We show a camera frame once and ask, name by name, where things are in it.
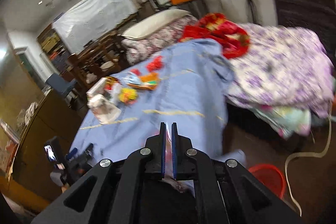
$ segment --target fluorescent lamp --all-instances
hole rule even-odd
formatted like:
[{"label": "fluorescent lamp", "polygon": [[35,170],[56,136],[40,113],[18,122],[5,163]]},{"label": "fluorescent lamp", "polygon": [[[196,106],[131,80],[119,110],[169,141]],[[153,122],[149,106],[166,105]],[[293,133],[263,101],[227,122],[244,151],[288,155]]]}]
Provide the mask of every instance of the fluorescent lamp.
[{"label": "fluorescent lamp", "polygon": [[3,59],[6,55],[7,51],[5,50],[0,50],[0,60]]}]

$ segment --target white cloth sheet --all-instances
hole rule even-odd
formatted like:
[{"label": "white cloth sheet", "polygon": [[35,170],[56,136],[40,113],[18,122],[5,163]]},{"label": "white cloth sheet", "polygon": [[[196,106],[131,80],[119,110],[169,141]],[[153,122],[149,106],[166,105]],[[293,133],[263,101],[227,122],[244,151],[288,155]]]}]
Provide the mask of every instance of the white cloth sheet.
[{"label": "white cloth sheet", "polygon": [[131,0],[82,0],[56,20],[56,30],[71,53],[79,53],[129,15],[137,12]]}]

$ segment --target wooden cabinet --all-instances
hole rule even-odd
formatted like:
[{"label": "wooden cabinet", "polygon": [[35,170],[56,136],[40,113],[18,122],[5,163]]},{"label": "wooden cabinet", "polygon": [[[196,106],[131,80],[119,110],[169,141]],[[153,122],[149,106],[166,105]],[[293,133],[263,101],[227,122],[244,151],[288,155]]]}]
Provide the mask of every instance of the wooden cabinet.
[{"label": "wooden cabinet", "polygon": [[77,113],[52,90],[23,133],[11,179],[47,201],[55,200],[62,191],[50,178],[53,164],[47,160],[43,144],[58,136],[62,152],[66,154],[81,122]]}]

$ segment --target red bucket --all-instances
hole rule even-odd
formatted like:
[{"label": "red bucket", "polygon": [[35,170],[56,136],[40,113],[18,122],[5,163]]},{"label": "red bucket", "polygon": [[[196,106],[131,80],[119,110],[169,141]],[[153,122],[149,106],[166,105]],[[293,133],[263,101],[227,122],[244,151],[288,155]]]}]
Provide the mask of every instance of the red bucket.
[{"label": "red bucket", "polygon": [[258,164],[251,167],[249,171],[278,198],[283,198],[286,190],[285,176],[276,166]]}]

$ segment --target white cable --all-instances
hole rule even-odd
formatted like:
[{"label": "white cable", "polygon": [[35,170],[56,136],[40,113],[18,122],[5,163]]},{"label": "white cable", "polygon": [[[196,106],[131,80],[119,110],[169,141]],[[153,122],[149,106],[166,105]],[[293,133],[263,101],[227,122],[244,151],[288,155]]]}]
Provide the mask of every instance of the white cable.
[{"label": "white cable", "polygon": [[289,181],[288,181],[288,175],[287,175],[287,167],[288,167],[288,163],[295,158],[299,158],[299,157],[314,157],[314,158],[322,158],[326,155],[326,153],[328,152],[329,149],[329,145],[330,145],[330,140],[331,140],[331,109],[332,109],[332,102],[330,102],[330,108],[329,108],[329,114],[328,114],[328,120],[329,120],[329,133],[328,133],[328,140],[327,140],[327,144],[325,145],[325,148],[322,152],[320,153],[316,153],[316,152],[299,152],[299,153],[293,153],[291,155],[289,155],[286,159],[285,162],[285,175],[286,175],[286,181],[287,181],[287,185],[288,185],[288,189],[289,189],[289,194],[291,196],[291,199],[293,201],[293,203],[297,206],[297,208],[300,211],[300,216],[302,216],[302,209],[300,204],[297,202],[297,200],[293,197],[292,195],[292,190],[291,187],[289,185]]},{"label": "white cable", "polygon": [[313,144],[315,144],[315,138],[314,138],[313,132],[311,130],[310,130],[310,134],[311,134],[311,137],[313,138]]}]

